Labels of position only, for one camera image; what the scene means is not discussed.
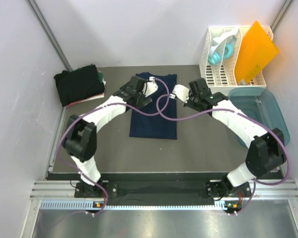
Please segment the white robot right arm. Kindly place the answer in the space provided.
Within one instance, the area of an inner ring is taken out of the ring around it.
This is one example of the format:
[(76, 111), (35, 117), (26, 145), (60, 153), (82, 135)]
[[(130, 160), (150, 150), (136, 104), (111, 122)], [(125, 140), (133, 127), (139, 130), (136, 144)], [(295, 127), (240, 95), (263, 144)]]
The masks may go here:
[(223, 93), (212, 93), (205, 79), (193, 80), (189, 87), (176, 86), (173, 93), (184, 102), (184, 106), (198, 112), (208, 112), (212, 118), (222, 122), (248, 148), (245, 162), (221, 181), (225, 195), (234, 196), (242, 184), (261, 178), (286, 162), (282, 131), (278, 128), (268, 131), (253, 122)]

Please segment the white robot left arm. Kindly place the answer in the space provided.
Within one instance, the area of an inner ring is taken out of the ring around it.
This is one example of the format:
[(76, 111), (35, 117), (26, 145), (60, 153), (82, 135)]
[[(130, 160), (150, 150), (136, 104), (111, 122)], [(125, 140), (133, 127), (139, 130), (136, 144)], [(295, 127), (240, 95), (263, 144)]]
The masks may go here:
[(62, 147), (75, 162), (85, 190), (91, 196), (99, 196), (103, 185), (101, 174), (96, 166), (97, 133), (112, 119), (124, 114), (131, 107), (141, 109), (152, 102), (150, 95), (158, 85), (154, 77), (143, 79), (133, 76), (129, 82), (113, 93), (105, 103), (96, 107), (86, 116), (72, 115), (63, 136)]

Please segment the navy blue t shirt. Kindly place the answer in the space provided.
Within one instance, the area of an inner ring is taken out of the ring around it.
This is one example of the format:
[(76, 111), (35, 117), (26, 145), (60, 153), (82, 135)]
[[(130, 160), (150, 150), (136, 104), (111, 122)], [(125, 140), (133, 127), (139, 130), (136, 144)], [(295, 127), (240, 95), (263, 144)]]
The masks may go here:
[[(143, 79), (156, 77), (161, 79), (167, 85), (171, 92), (177, 84), (177, 74), (168, 74), (165, 76), (153, 75), (149, 72), (138, 73), (136, 76)], [(161, 82), (157, 82), (158, 90), (150, 96), (152, 102), (141, 109), (142, 112), (147, 114), (154, 114), (156, 110), (156, 102), (159, 96), (167, 93), (165, 86)], [(154, 138), (154, 139), (177, 139), (177, 122), (169, 121), (156, 115), (152, 117), (144, 116), (136, 111), (132, 111), (130, 137), (138, 138)]]

